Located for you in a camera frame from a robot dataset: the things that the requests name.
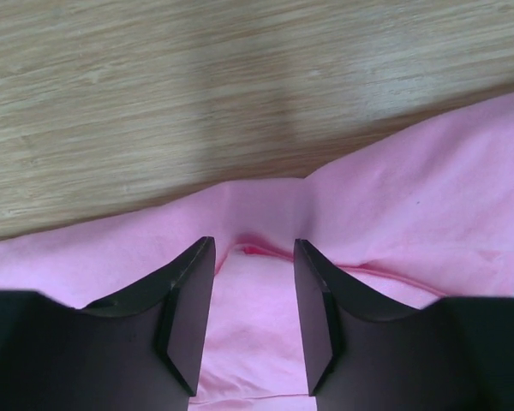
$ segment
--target wooden table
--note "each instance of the wooden table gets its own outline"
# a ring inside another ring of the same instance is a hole
[[[0,239],[513,90],[514,0],[0,0]]]

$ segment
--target dark pink fold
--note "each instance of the dark pink fold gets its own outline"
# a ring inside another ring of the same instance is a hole
[[[414,307],[514,291],[514,93],[456,110],[305,179],[226,182],[156,208],[0,242],[0,289],[73,307],[216,238],[197,410],[311,410],[292,247]]]

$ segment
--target pink cloth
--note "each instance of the pink cloth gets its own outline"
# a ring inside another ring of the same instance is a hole
[[[88,302],[216,238],[191,409],[312,410],[291,264],[310,240],[414,307],[514,291],[514,93],[457,110],[305,179],[226,182],[157,208],[0,242],[0,289]]]

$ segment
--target garment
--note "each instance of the garment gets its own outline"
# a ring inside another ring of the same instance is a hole
[[[84,307],[203,235],[217,266],[198,411],[311,410],[296,238],[398,301],[514,291],[514,93],[437,116],[305,179],[225,182],[143,211],[0,242],[0,289]]]

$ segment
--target wooden surface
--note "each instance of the wooden surface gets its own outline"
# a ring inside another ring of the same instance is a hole
[[[0,239],[513,90],[514,0],[0,0]]]

